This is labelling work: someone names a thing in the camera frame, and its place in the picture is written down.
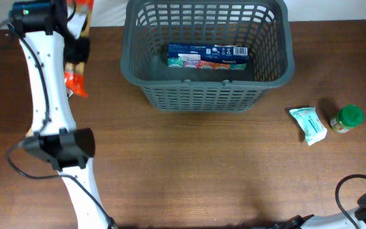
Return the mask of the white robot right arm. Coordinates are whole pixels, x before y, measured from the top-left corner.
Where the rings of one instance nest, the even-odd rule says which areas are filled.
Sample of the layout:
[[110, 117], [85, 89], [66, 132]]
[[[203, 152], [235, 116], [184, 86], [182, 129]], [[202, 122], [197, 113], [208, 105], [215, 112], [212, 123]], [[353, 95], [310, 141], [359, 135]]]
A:
[[348, 229], [365, 228], [366, 229], [366, 193], [357, 200], [358, 207], [333, 214], [330, 216], [310, 215], [302, 217], [296, 215], [287, 221], [276, 223], [268, 228], [299, 228], [299, 229]]

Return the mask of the blue tissue pack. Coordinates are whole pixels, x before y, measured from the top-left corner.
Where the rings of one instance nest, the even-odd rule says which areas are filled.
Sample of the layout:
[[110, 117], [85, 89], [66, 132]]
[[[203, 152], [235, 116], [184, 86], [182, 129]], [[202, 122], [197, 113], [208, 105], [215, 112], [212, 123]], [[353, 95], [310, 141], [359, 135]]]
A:
[[243, 71], [248, 60], [249, 48], [246, 46], [168, 45], [168, 67]]

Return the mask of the grey plastic basket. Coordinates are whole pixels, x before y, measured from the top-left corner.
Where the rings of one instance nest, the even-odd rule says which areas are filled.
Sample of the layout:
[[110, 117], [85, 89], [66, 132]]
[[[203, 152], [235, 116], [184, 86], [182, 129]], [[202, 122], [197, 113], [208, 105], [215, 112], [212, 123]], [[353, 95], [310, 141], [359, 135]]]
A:
[[121, 70], [160, 110], [243, 112], [294, 69], [283, 0], [127, 4]]

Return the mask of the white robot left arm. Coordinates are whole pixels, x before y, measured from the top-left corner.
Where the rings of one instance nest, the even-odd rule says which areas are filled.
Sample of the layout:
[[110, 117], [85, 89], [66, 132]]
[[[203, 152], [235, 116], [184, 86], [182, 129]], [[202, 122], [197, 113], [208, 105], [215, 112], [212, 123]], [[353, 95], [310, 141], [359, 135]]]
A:
[[13, 149], [51, 165], [69, 192], [78, 228], [117, 228], [105, 211], [93, 173], [95, 138], [78, 129], [70, 94], [82, 94], [79, 77], [90, 52], [93, 1], [19, 1], [8, 28], [19, 39], [27, 61], [32, 95], [31, 134]]

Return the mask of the orange pasta packet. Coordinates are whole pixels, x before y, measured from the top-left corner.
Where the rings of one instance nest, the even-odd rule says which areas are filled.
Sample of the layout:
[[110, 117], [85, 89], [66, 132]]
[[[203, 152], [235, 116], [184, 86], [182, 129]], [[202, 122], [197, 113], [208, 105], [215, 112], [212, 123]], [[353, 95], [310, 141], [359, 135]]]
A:
[[[86, 13], [87, 19], [83, 26], [83, 30], [81, 31], [80, 37], [89, 37], [90, 26], [92, 20], [92, 11], [94, 0], [75, 0], [75, 1], [67, 1], [67, 9], [69, 16], [67, 18], [67, 22], [71, 20], [75, 13]], [[68, 90], [68, 96], [70, 97], [72, 94], [88, 97], [88, 93], [85, 90], [85, 64], [87, 62], [80, 63], [69, 63], [65, 62], [65, 85]]]

